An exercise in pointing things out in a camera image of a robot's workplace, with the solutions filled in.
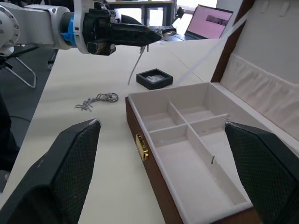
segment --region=wooden box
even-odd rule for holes
[[[245,0],[236,20],[253,3]],[[292,7],[279,16],[279,0],[271,1],[266,12],[262,5],[256,0],[246,25],[228,39],[212,83],[126,99],[127,121],[167,224],[260,223],[240,182],[226,121],[272,132],[299,155],[297,65],[284,60],[295,51],[277,46],[283,44],[277,39],[281,34],[260,30],[273,21],[284,36],[293,35],[291,25],[299,17]],[[296,36],[289,41],[297,44]]]

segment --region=desk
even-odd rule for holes
[[[173,75],[175,83],[188,70],[188,66],[184,65],[188,61],[188,55],[190,60],[198,60],[218,40],[190,42],[193,44],[152,44],[149,53],[145,52],[140,59],[135,74],[159,68]],[[222,49],[215,52],[215,55],[206,61],[205,74],[210,78],[221,51]],[[98,118],[102,129],[93,178],[79,223],[164,223],[126,122],[125,97],[132,92],[147,91],[136,83],[135,76],[130,86],[127,86],[138,52],[139,48],[128,46],[117,46],[116,52],[109,57],[83,55],[77,49],[59,51],[15,166],[1,195],[0,208],[30,166],[48,151],[62,130],[90,118]],[[183,84],[201,83],[199,75],[191,75]],[[113,104],[94,103],[92,112],[74,108],[89,97],[109,91],[116,92],[120,100]]]
[[[113,1],[108,0],[112,9],[115,8],[141,8],[142,23],[148,25],[150,8],[163,8],[163,26],[170,26],[174,18],[174,0],[138,0],[138,1]]]

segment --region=gold latch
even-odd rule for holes
[[[140,134],[136,135],[136,145],[137,145],[139,155],[140,155],[142,161],[147,160],[149,157],[149,151],[146,148],[145,142]]]

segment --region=chair leg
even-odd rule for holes
[[[18,57],[16,57],[16,59],[27,69],[29,70],[32,74],[33,74],[33,85],[29,84],[28,82],[26,82],[22,77],[20,77],[17,73],[15,73],[14,71],[12,71],[10,68],[5,67],[7,70],[9,70],[12,74],[14,74],[15,76],[17,76],[17,78],[19,78],[23,83],[25,83],[27,86],[29,86],[32,89],[36,88],[36,74],[35,72],[29,68],[23,61],[21,61]]]

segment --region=open box lid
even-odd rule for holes
[[[229,37],[211,82],[220,82],[299,144],[299,1],[265,2],[243,1],[236,21],[253,7]]]
[[[211,82],[220,83],[288,135],[284,143],[289,148],[268,133],[271,145],[260,137],[262,150],[249,140],[261,134],[256,129],[244,136],[234,133],[229,141],[241,182],[264,223],[294,223],[299,215],[294,209],[299,195],[299,1],[244,0],[236,21],[248,10],[246,24],[229,37]],[[238,140],[242,143],[232,145]]]

